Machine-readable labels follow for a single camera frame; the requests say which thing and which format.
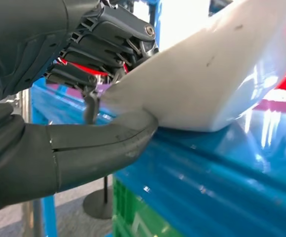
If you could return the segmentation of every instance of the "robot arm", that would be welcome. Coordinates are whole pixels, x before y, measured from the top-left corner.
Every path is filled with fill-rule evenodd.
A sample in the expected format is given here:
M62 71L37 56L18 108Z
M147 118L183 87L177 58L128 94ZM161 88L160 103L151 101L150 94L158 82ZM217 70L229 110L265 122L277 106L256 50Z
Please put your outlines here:
M27 6L28 11L36 5L39 10L41 6L36 2L47 10L63 8L66 13L48 12L57 14L57 23L45 26L39 22L48 16L45 12L40 12L42 17L35 11L18 15L24 17L21 22L11 15L16 14L17 4ZM10 17L0 17L10 20L14 29L0 28L0 99L30 87L45 69L45 76L53 81L84 91L94 88L91 77L83 71L69 65L48 66L59 55L113 75L123 62L132 69L152 51L157 52L149 24L95 0L8 0L0 4L2 12ZM19 28L12 25L14 21L19 21ZM27 28L33 22L36 28ZM6 35L15 38L1 48ZM76 187L131 164L158 126L146 111L124 114L105 126L41 126L26 124L20 116L11 115L12 110L11 105L0 104L0 209Z

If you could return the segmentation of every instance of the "metal pole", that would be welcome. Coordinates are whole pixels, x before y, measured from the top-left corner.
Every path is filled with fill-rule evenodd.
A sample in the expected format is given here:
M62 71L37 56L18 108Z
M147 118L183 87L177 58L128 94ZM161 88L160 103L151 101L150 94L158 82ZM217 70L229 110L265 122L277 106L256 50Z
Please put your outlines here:
M17 97L23 118L26 122L32 122L30 90L21 91ZM44 236L41 200L24 202L22 211L23 237Z

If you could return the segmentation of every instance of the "white plastic panel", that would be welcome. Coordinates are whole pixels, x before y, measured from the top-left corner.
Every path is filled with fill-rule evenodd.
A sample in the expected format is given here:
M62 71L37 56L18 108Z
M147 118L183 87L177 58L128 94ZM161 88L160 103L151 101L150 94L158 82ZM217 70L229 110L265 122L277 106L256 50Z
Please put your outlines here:
M115 113L144 108L164 127L216 131L286 75L286 0L237 0L201 25L111 86L102 101Z

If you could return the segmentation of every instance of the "floor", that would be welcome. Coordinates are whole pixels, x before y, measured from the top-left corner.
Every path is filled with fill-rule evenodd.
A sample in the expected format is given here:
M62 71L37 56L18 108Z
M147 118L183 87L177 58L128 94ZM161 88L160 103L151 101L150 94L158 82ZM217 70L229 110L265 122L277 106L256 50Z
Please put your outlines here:
M84 198L103 188L103 180L97 180L81 187L55 195L59 237L104 237L111 233L111 220L96 220L84 213ZM21 205L0 211L0 237L21 237Z

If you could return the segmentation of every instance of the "blue surface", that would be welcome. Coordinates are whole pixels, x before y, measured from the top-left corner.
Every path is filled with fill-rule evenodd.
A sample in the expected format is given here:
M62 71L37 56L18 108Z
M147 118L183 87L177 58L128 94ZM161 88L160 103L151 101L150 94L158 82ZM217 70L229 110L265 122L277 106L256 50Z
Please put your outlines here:
M48 125L49 121L43 114L37 110L35 106L32 106L32 122L36 124ZM57 215L54 206L54 197L45 197L41 200L42 206L42 215L45 228L45 236L57 237Z
M49 120L82 120L82 101L59 93L33 88ZM216 133L159 129L115 176L185 236L286 237L286 114L253 111Z

